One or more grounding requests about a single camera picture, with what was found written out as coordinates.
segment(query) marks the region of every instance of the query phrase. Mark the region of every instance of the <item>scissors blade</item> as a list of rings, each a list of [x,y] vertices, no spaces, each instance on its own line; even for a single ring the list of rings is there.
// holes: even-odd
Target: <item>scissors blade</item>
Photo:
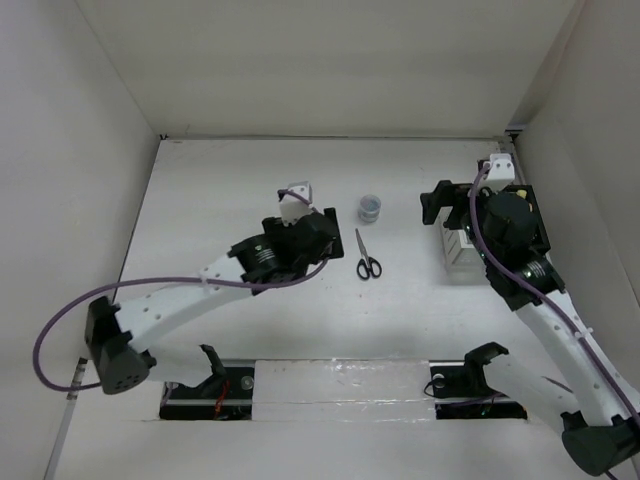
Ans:
[[[367,249],[364,247],[364,243],[362,243],[362,237],[360,236],[360,232],[356,228],[356,239],[358,240],[358,248],[360,248],[360,253],[362,257],[367,261],[367,266],[369,265],[369,255],[367,255]]]

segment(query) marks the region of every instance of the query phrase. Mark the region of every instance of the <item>red wire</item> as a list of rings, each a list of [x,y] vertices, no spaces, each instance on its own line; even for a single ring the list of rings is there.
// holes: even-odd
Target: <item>red wire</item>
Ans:
[[[220,415],[220,411],[222,410],[222,402],[224,401],[225,397],[229,393],[230,386],[231,384],[229,380],[224,382],[224,385],[222,386],[222,393],[218,397],[218,400],[216,400],[216,406],[214,408],[215,415],[213,416],[214,419],[218,418],[218,415]]]

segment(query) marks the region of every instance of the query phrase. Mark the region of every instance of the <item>black scissors handle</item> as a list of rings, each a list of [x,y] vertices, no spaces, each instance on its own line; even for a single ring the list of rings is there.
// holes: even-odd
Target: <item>black scissors handle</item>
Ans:
[[[370,278],[379,278],[382,275],[382,265],[375,258],[369,257],[369,265],[361,258],[356,267],[356,273],[360,280],[369,280]]]

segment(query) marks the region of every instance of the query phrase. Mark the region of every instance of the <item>scissors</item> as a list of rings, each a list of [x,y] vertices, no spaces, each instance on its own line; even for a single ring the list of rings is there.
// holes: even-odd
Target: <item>scissors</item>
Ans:
[[[370,278],[378,278],[382,275],[382,265],[373,257],[370,257],[367,254],[367,249],[364,248],[364,243],[362,243],[362,237],[360,236],[360,232],[356,228],[356,239],[358,240],[358,247],[360,248],[360,254],[362,258],[358,262],[358,266],[356,267],[356,273],[360,280],[369,280]]]

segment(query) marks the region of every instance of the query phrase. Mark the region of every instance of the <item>white wall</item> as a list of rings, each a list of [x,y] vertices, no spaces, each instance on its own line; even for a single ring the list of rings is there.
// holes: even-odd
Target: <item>white wall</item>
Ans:
[[[41,479],[65,395],[31,369],[63,303],[120,272],[157,148],[73,0],[0,2],[0,476]],[[55,331],[68,383],[84,313]]]
[[[545,108],[518,142],[574,301],[640,387],[640,3],[587,2]]]
[[[581,0],[78,0],[156,133],[500,135]]]

